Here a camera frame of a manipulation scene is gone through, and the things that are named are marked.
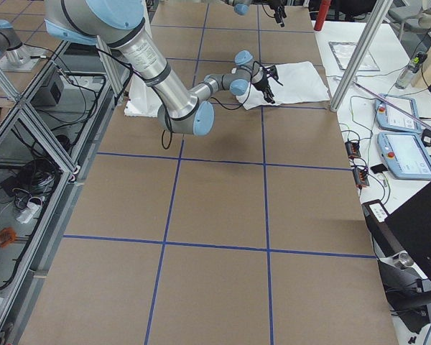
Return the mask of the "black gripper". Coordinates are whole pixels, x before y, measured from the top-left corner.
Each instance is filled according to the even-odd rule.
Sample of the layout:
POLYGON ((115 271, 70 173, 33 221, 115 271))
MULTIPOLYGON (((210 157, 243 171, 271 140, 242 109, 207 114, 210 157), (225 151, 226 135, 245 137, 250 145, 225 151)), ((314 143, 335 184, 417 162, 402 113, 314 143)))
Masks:
POLYGON ((285 4, 287 2, 283 0, 268 0, 267 4, 269 8, 274 12, 273 18, 276 22, 283 22, 283 20, 287 17, 285 13, 285 4))
POLYGON ((263 93, 264 100, 268 104, 275 104, 274 94, 272 93, 269 85, 269 79, 272 78, 277 83, 279 82, 279 76, 276 66, 263 67, 261 66, 258 73, 253 79, 253 86, 256 90, 263 93))

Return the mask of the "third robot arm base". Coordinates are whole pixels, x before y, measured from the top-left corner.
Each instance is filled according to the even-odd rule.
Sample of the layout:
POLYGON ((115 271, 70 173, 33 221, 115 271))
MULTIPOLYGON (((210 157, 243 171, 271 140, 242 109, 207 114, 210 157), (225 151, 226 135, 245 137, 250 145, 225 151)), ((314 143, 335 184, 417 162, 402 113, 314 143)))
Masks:
POLYGON ((11 23, 0 19, 0 68, 8 72, 30 72, 37 62, 11 23))

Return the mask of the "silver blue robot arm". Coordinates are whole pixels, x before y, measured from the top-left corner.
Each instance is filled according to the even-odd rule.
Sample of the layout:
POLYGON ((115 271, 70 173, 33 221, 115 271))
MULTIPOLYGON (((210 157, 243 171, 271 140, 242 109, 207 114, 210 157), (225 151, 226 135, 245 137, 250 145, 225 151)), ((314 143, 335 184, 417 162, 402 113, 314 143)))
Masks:
POLYGON ((157 117, 170 133, 206 135, 215 112, 209 98, 219 91, 242 96, 250 87, 274 103, 269 79, 277 80, 274 66, 263 67, 247 50, 235 56, 234 73, 210 74, 188 90, 153 43, 145 29, 142 1, 46 1, 45 25, 53 37, 82 45, 102 39, 118 50, 132 69, 160 98, 157 117))
POLYGON ((275 22, 277 24, 279 24, 281 27, 284 26, 284 19, 287 17, 287 14, 285 12, 285 7, 287 4, 286 1, 281 1, 281 0, 266 0, 266 1, 224 0, 223 3, 227 4, 229 6, 232 6, 233 10, 239 15, 247 14, 249 7, 252 4, 261 5, 265 14, 269 18, 273 18, 275 20, 275 22), (265 4, 274 12, 273 14, 270 14, 269 12, 266 11, 266 9, 264 8, 265 4))

